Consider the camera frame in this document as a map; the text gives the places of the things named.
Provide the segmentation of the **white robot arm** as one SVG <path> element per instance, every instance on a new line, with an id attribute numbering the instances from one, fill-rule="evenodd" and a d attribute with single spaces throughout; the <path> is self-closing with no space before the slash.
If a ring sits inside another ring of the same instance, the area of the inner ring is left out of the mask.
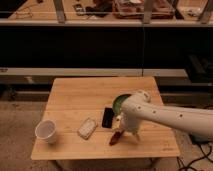
<path id="1" fill-rule="evenodd" d="M 132 134 L 147 120 L 213 141 L 213 110 L 152 104 L 150 94 L 139 90 L 118 96 L 113 111 L 120 116 L 119 128 Z"/>

